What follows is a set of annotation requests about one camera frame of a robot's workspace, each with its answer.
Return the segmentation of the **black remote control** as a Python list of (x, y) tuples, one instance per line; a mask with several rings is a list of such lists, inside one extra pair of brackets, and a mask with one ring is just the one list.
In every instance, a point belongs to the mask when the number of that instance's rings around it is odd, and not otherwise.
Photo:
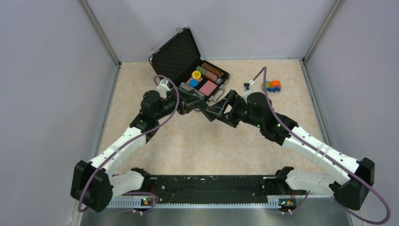
[(206, 103), (197, 104), (199, 111), (210, 121), (214, 121), (217, 116), (209, 111), (207, 111), (208, 105)]

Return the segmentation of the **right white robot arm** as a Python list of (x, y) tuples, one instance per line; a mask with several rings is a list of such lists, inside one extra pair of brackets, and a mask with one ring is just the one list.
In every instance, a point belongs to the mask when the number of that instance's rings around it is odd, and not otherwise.
[(259, 128), (269, 141), (294, 150), (321, 167), (325, 174), (285, 167), (276, 181), (282, 194), (307, 190), (333, 197), (351, 210), (360, 210), (375, 181), (375, 163), (369, 158), (347, 156), (309, 134), (291, 118), (276, 113), (271, 100), (262, 92), (241, 97), (231, 90), (221, 101), (205, 106), (211, 121), (218, 119), (232, 127), (240, 122)]

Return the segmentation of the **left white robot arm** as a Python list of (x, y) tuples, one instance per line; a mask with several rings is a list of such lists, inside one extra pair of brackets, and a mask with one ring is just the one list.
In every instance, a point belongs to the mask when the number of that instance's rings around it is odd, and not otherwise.
[(150, 90), (144, 93), (141, 109), (125, 132), (107, 149), (89, 161), (79, 161), (73, 170), (71, 197), (78, 201), (78, 212), (103, 211), (114, 197), (130, 191), (146, 194), (151, 182), (136, 170), (116, 175), (115, 171), (147, 144), (158, 129), (175, 113), (186, 114), (205, 102), (195, 91), (181, 89), (166, 92), (166, 97)]

